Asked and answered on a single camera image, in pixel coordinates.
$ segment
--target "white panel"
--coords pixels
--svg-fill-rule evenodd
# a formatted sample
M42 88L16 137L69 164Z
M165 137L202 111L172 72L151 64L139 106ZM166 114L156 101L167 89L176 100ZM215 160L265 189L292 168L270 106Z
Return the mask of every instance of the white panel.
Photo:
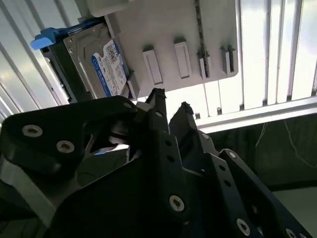
M241 75L219 80L221 112L233 113L240 110Z
M66 27L62 14L53 0L26 0L40 28Z
M295 23L296 0L285 0L283 6L283 28L281 39L281 56L279 64L278 82L277 82L277 102L283 103L287 100L288 89L290 85L291 58L293 29Z
M5 3L6 8L3 8L4 14L1 14L0 18L7 34L0 36L0 41L5 51L9 53L11 66L15 67L14 70L20 74L20 79L39 108L59 105L60 100L55 91L52 90L53 87L48 80L48 77L51 81L53 80L52 74L49 74L45 67L41 69L41 66L45 66L45 64L47 67L47 63L41 56L40 51L33 51L29 47L29 42L32 41L34 36L32 30L27 28L25 17L19 11L23 4L18 5L13 1L6 1Z
M20 34L20 41L24 41L25 51L28 53L31 61L37 68L37 71L50 91L48 93L45 89L41 90L42 93L48 94L48 98L46 100L49 100L50 94L52 94L58 105L68 104L67 96L62 90L55 73L49 66L48 59L43 57L41 51L35 51L30 47L29 43L34 40L35 35L40 32L40 27L33 17L30 8L25 1L17 3L16 1L5 0L4 4L10 15L14 17L16 33Z
M292 100L310 97L317 61L317 1L303 1Z
M77 25L81 17L75 0L55 0L67 27Z
M282 0L271 0L270 42L268 61L267 104L275 104L277 96L277 72L279 64L279 36Z
M242 0L244 107L261 107L265 97L265 0Z
M15 113L21 112L19 107L15 104L14 100L7 93L6 89L3 88L1 83L0 83L0 100L3 104L3 108L1 107L2 110L9 111L10 114L15 114Z
M0 53L0 84L10 95L21 112L38 109L18 76L12 70L6 58Z
M159 70L159 63L154 50L143 52L143 58L148 70L150 79L154 84L161 84L162 76Z
M177 112L182 102L190 104L194 113L200 114L201 119L208 117L207 102L203 84L169 91L165 94L168 121L170 121L173 115Z
M217 116L217 109L221 108L219 95L219 81L205 83L209 116Z
M180 77L181 78L190 77L192 74L192 68L190 66L187 43L181 42L181 43L175 44L175 51L176 51Z

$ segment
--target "hole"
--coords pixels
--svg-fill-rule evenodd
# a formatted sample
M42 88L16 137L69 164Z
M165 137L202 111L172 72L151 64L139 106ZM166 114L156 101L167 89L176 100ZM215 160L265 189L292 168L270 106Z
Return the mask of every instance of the hole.
M174 158L171 157L171 156L169 156L169 155L167 156L167 159L168 159L168 161L170 161L170 162L172 162L172 163L174 163L174 161L175 161Z
M28 129L28 133L36 134L36 133L38 133L38 130L35 129L35 128L29 128L29 129Z
M165 141L165 144L166 144L167 146L172 146L172 143L171 143L170 141L168 141L168 140Z
M173 200L173 203L175 204L176 207L180 207L180 202L177 201L176 199Z
M222 171L226 171L226 168L222 165L219 165L219 168L222 170Z
M228 187L231 187L231 183L229 183L229 181L225 180L224 183L225 183Z
M246 231L248 228L246 227L246 225L244 225L243 223L240 224L241 228Z
M70 149L70 146L63 143L61 146L60 146L62 149L66 149L66 150L69 150Z

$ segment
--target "bolt head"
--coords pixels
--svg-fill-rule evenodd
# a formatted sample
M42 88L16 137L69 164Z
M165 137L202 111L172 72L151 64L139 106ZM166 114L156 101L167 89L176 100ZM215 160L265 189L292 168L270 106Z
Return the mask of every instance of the bolt head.
M235 159L235 158L236 158L236 155L235 155L235 154L233 154L231 151L229 151L229 155L230 155L233 159Z
M75 146L68 140L61 140L56 144L56 148L60 153L69 154L75 150Z
M43 134L42 128L40 128L38 125L25 125L22 128L23 135L27 137L39 137Z
M179 196L172 195L169 197L169 203L172 209L176 212L182 212L185 209L185 204Z

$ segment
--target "hard drive label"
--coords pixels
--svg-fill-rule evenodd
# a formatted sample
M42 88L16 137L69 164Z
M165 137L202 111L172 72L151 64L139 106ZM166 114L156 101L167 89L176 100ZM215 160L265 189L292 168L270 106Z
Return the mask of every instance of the hard drive label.
M98 53L92 56L97 76L107 97L120 95L127 81L120 52L113 40L104 46L104 56Z

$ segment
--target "blue label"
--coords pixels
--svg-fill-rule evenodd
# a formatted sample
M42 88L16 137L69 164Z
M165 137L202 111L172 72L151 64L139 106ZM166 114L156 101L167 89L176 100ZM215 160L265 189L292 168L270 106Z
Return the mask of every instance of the blue label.
M124 74L125 74L125 76L128 78L128 76L129 76L128 68L126 67L126 65L124 64L124 62L123 62L123 60L122 60L122 57L121 57L121 54L120 54L120 50L119 50L118 45L116 44L115 41L113 41L113 43L114 43L115 49L117 50L118 57L119 57L119 59L120 59L120 61L121 61L121 65L122 65Z
M102 73L102 71L100 69L98 60L96 59L95 56L91 56L91 61L93 62L93 65L95 67L96 73L97 73L98 78L99 78L99 81L100 81L101 85L103 86L103 89L104 89L104 91L106 93L106 96L107 97L111 97L112 94L111 94L111 92L109 90L109 87L108 87L108 84L106 82L106 79L105 79L105 77L104 77L104 75L103 75L103 73Z

